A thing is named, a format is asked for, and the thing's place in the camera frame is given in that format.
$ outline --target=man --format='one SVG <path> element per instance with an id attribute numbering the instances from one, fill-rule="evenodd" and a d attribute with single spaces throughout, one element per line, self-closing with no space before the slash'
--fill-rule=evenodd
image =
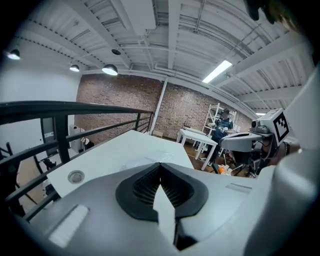
<path id="1" fill-rule="evenodd" d="M 228 115 L 229 115 L 229 109 L 225 108 L 222 113 L 221 113 L 221 119 L 216 120 L 215 121 L 215 133 L 214 131 L 212 131 L 214 134 L 211 138 L 211 140 L 213 140 L 214 142 L 218 143 L 218 145 L 215 146 L 214 152 L 210 158 L 210 161 L 208 162 L 208 166 L 211 166 L 212 163 L 215 161 L 218 152 L 220 150 L 220 146 L 219 146 L 219 141 L 227 136 L 228 134 L 232 134 L 232 129 L 234 128 L 234 124 L 233 122 L 229 119 Z M 205 152 L 205 157 L 200 158 L 200 160 L 205 161 L 212 149 L 212 145 L 207 145 L 208 149 Z"/>

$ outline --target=white wall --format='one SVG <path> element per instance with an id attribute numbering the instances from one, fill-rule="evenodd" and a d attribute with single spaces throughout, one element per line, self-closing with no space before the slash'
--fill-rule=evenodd
<path id="1" fill-rule="evenodd" d="M 0 70 L 0 102 L 76 101 L 81 74 L 69 70 L 68 63 L 50 63 L 50 56 L 42 53 L 21 54 L 20 60 L 5 59 Z M 68 119 L 69 124 L 74 123 L 74 116 Z M 6 148 L 6 142 L 14 154 L 42 144 L 40 119 L 0 125 L 0 147 Z"/>

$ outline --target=white tabletop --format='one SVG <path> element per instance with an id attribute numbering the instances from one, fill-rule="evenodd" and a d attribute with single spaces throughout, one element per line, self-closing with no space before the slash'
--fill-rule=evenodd
<path id="1" fill-rule="evenodd" d="M 187 130 L 187 131 L 190 131 L 190 132 L 194 132 L 196 134 L 202 134 L 202 135 L 206 135 L 203 131 L 201 130 L 197 130 L 197 129 L 194 129 L 194 128 L 191 128 L 191 127 L 183 127 L 184 130 Z"/>
<path id="2" fill-rule="evenodd" d="M 202 134 L 198 134 L 189 130 L 183 130 L 180 129 L 180 132 L 182 133 L 182 135 L 184 137 L 188 137 L 188 139 L 193 139 L 195 141 L 198 142 L 203 142 L 209 145 L 217 145 L 218 143 L 216 143 L 215 141 L 213 141 L 212 139 L 208 138 L 207 136 L 204 136 Z"/>
<path id="3" fill-rule="evenodd" d="M 57 193 L 64 197 L 84 182 L 152 162 L 172 163 L 193 169 L 180 143 L 130 130 L 64 164 L 47 177 Z M 71 184 L 68 181 L 69 173 L 74 170 L 84 172 L 82 183 Z"/>

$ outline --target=brick wall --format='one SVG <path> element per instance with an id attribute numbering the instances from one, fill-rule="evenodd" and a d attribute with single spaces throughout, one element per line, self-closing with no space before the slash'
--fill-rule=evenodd
<path id="1" fill-rule="evenodd" d="M 155 111 L 161 94 L 163 82 L 158 80 L 118 75 L 111 77 L 104 74 L 83 75 L 79 84 L 76 101 L 83 103 L 98 103 L 148 111 Z M 201 130 L 205 122 L 209 105 L 218 101 L 200 92 L 168 83 L 155 129 L 163 132 L 165 137 L 175 139 L 184 121 Z M 220 103 L 223 108 L 233 108 Z M 136 119 L 136 114 L 86 114 L 74 117 L 75 125 L 90 130 L 97 127 L 112 125 Z M 237 112 L 236 124 L 241 131 L 247 131 L 251 120 Z M 95 144 L 114 138 L 134 127 L 128 124 L 90 136 Z"/>
<path id="2" fill-rule="evenodd" d="M 147 111 L 156 111 L 163 83 L 133 75 L 83 75 L 76 96 L 77 102 L 98 103 Z M 83 114 L 74 117 L 74 124 L 85 130 L 114 125 L 137 118 L 137 114 Z M 134 123 L 89 136 L 97 144 L 133 128 Z"/>
<path id="3" fill-rule="evenodd" d="M 202 130 L 210 104 L 217 105 L 218 102 L 215 98 L 198 91 L 168 83 L 155 129 L 172 139 L 177 138 L 177 133 L 185 121 L 190 122 L 192 128 Z M 220 106 L 235 111 L 222 102 Z M 235 123 L 241 126 L 241 132 L 244 132 L 248 131 L 251 119 L 237 111 Z"/>

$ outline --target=ceiling beam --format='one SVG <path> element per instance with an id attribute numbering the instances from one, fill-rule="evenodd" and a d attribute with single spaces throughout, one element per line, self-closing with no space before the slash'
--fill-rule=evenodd
<path id="1" fill-rule="evenodd" d="M 228 73 L 241 78 L 301 52 L 312 53 L 312 48 L 307 39 L 295 32 L 288 32 L 234 65 Z M 220 79 L 214 86 L 220 88 L 235 81 L 235 79 L 235 77 Z"/>
<path id="2" fill-rule="evenodd" d="M 204 11 L 205 4 L 206 4 L 206 0 L 202 0 L 200 11 L 199 11 L 199 16 L 198 16 L 198 19 L 196 21 L 194 32 L 198 32 L 198 28 L 199 28 L 199 25 L 200 25 L 201 16 L 202 16 L 202 12 Z"/>
<path id="3" fill-rule="evenodd" d="M 85 6 L 84 2 L 79 0 L 63 0 L 74 12 L 76 18 L 84 24 L 89 30 L 100 37 L 108 47 L 118 48 L 119 44 L 109 33 L 109 31 L 102 25 L 102 23 L 95 17 L 95 15 Z M 118 57 L 122 60 L 123 64 L 129 69 L 131 61 L 126 53 L 119 49 L 121 55 Z"/>
<path id="4" fill-rule="evenodd" d="M 70 61 L 71 58 L 65 56 L 62 53 L 59 53 L 57 51 L 53 51 L 49 48 L 46 48 L 40 44 L 37 44 L 36 42 L 30 42 L 28 40 L 22 39 L 22 38 L 13 38 L 10 42 L 9 49 L 13 49 L 14 46 L 19 45 L 19 50 L 21 54 L 21 62 L 26 65 L 26 70 L 29 68 L 29 60 L 34 60 L 39 62 L 41 65 L 46 64 L 50 67 L 58 67 L 62 68 L 61 70 L 66 73 L 71 73 L 70 68 Z M 80 63 L 80 62 L 74 62 L 74 64 L 77 64 L 80 68 L 80 72 L 82 73 L 84 70 L 87 69 L 87 67 Z"/>
<path id="5" fill-rule="evenodd" d="M 253 108 L 252 109 L 256 113 L 268 113 L 271 110 L 275 110 L 275 108 L 266 109 L 266 108 Z"/>
<path id="6" fill-rule="evenodd" d="M 102 68 L 104 65 L 100 60 L 96 59 L 92 55 L 88 55 L 88 53 L 85 50 L 81 49 L 80 47 L 73 44 L 72 42 L 65 39 L 64 37 L 58 35 L 57 33 L 54 33 L 53 31 L 49 30 L 48 28 L 45 28 L 44 26 L 41 26 L 37 23 L 26 20 L 23 23 L 23 25 L 20 27 L 20 29 L 30 31 L 32 33 L 35 33 L 35 34 L 41 36 L 41 37 L 44 37 L 44 38 L 48 39 L 49 41 L 56 43 L 56 44 L 62 46 L 63 48 L 68 49 L 69 51 L 73 52 L 74 54 L 76 54 L 80 57 L 86 55 L 83 57 L 83 59 L 88 60 L 93 65 L 97 66 L 98 68 Z"/>
<path id="7" fill-rule="evenodd" d="M 110 0 L 111 6 L 115 11 L 116 15 L 119 17 L 120 21 L 122 22 L 124 28 L 126 30 L 133 30 L 134 27 L 131 24 L 131 21 L 126 13 L 126 10 L 119 0 Z"/>
<path id="8" fill-rule="evenodd" d="M 257 119 L 257 116 L 254 114 L 254 112 L 248 107 L 247 109 L 244 109 L 243 105 L 240 105 L 241 102 L 234 102 L 228 98 L 226 98 L 224 95 L 216 93 L 212 91 L 211 89 L 207 89 L 203 86 L 199 86 L 196 83 L 186 81 L 184 79 L 176 78 L 176 77 L 170 77 L 165 74 L 161 73 L 155 73 L 150 71 L 142 71 L 142 70 L 126 70 L 126 69 L 118 69 L 118 73 L 121 75 L 131 75 L 131 76 L 139 76 L 139 77 L 146 77 L 146 78 L 152 78 L 160 81 L 164 81 L 166 78 L 168 78 L 168 82 L 171 84 L 183 86 L 186 88 L 189 88 L 191 90 L 200 92 L 202 94 L 208 95 L 210 97 L 215 98 L 218 101 L 221 101 L 227 105 L 229 105 L 231 108 L 236 109 L 237 111 L 241 112 L 242 114 L 246 115 L 247 117 L 255 120 Z M 101 69 L 91 69 L 91 70 L 85 70 L 83 72 L 84 75 L 88 74 L 104 74 Z"/>
<path id="9" fill-rule="evenodd" d="M 255 93 L 243 94 L 237 96 L 237 98 L 242 102 L 294 99 L 298 95 L 302 87 L 303 86 L 293 86 L 273 90 L 258 91 Z"/>
<path id="10" fill-rule="evenodd" d="M 169 3 L 169 36 L 168 36 L 168 69 L 173 69 L 176 53 L 174 52 L 177 47 L 179 20 L 181 3 L 180 0 L 170 0 Z"/>

